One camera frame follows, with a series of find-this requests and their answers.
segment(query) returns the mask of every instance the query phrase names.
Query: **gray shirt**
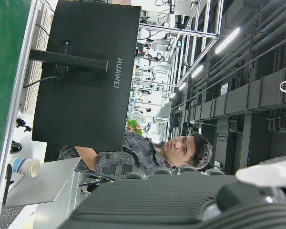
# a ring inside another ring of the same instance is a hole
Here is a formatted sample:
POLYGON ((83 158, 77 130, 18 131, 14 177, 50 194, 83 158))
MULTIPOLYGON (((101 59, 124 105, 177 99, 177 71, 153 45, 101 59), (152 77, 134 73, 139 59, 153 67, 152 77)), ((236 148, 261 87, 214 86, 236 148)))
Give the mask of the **gray shirt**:
MULTIPOLYGON (((94 149, 98 155, 95 172, 90 170, 82 160, 78 163, 75 171, 118 179, 125 178, 132 171, 142 171, 146 175, 150 175, 159 167, 171 169, 170 164, 156 149, 163 145, 163 141, 155 144, 148 138, 125 130, 121 152, 94 149)), ((61 146, 59 160, 78 156, 73 146, 61 146)))

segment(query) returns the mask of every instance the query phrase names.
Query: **black monitor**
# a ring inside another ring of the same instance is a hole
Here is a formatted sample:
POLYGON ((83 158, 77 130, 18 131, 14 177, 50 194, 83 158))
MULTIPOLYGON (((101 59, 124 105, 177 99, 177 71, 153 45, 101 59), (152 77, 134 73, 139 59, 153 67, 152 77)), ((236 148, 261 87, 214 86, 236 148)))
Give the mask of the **black monitor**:
POLYGON ((33 140, 122 149, 140 11, 126 5, 58 2, 41 76, 58 79, 40 82, 33 140))

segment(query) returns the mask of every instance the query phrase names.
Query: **keyboard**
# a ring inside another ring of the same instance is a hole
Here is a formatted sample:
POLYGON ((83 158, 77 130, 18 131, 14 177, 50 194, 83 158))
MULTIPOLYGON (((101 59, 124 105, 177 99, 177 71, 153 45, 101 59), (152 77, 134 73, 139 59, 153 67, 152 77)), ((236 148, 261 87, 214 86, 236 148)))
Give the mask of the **keyboard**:
POLYGON ((6 208, 1 215, 1 229, 8 229, 14 219, 19 215, 24 206, 6 208))
MULTIPOLYGON (((41 3, 41 7, 38 11, 36 24, 50 33, 51 22, 53 18, 53 12, 46 6, 45 3, 41 3)), ((31 49, 45 51, 47 49, 49 36, 43 29, 35 25, 34 34, 32 38, 31 49)), ((24 85, 29 85, 38 81, 41 78, 42 62, 29 61, 27 71, 25 74, 24 85)), ((36 83, 28 88, 24 88, 21 95, 20 108, 24 114, 33 114, 35 111, 35 105, 37 100, 39 83, 36 83)))

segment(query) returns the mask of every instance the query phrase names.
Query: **white cup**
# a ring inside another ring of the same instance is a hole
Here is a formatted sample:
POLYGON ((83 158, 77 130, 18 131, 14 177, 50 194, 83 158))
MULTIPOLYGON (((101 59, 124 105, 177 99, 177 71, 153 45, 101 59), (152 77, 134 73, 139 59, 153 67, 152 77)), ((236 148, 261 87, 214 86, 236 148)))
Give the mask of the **white cup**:
POLYGON ((29 177, 35 177, 40 168, 39 159, 15 158, 11 162, 14 173, 21 173, 29 177))

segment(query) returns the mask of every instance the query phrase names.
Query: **white keyboard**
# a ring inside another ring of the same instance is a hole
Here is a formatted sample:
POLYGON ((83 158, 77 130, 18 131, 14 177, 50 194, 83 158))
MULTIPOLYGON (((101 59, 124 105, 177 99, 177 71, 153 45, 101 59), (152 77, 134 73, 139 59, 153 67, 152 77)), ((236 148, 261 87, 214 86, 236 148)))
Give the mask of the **white keyboard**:
MULTIPOLYGON (((53 12, 47 8, 45 3, 41 3, 40 10, 38 12, 36 24, 40 25, 42 28, 50 33, 51 22, 52 22, 53 12)), ((43 29, 35 25, 33 39, 32 39, 32 49, 45 51, 47 49, 49 36, 45 33, 43 29)), ((31 84, 38 81, 41 78, 42 72, 42 62, 30 61, 28 63, 26 77, 24 80, 24 85, 31 84)), ((37 100, 39 83, 36 83, 28 88, 23 89, 21 96, 21 112, 25 114, 33 114, 35 111, 35 105, 37 100)))

